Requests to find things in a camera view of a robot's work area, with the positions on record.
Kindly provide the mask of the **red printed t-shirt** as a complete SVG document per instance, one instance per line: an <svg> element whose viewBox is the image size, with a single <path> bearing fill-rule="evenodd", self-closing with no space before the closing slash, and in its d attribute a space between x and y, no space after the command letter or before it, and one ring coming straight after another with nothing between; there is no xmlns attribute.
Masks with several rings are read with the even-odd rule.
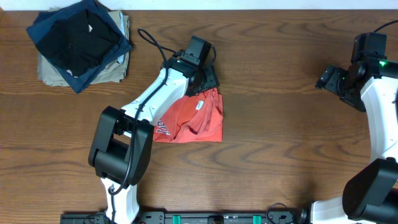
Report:
<svg viewBox="0 0 398 224"><path fill-rule="evenodd" d="M223 96L217 88L197 96L183 96L158 120L155 142L221 142L223 140Z"/></svg>

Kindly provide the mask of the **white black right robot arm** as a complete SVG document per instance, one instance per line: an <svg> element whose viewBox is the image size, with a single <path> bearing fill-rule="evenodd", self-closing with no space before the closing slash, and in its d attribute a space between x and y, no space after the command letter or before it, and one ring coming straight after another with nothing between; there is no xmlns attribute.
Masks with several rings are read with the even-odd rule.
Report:
<svg viewBox="0 0 398 224"><path fill-rule="evenodd" d="M397 223L397 63L367 58L348 70L330 65L315 86L366 113L371 157L342 196L311 204L309 223Z"/></svg>

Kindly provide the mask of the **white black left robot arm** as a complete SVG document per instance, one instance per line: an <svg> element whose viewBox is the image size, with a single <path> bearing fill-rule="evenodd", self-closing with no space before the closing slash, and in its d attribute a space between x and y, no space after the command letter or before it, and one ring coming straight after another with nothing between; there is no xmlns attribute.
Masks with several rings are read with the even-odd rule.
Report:
<svg viewBox="0 0 398 224"><path fill-rule="evenodd" d="M160 118L183 96L218 85L212 62L200 66L171 57L138 98L120 109L103 110L88 163L104 185L108 203L104 217L109 223L133 223L138 216L137 185L149 165Z"/></svg>

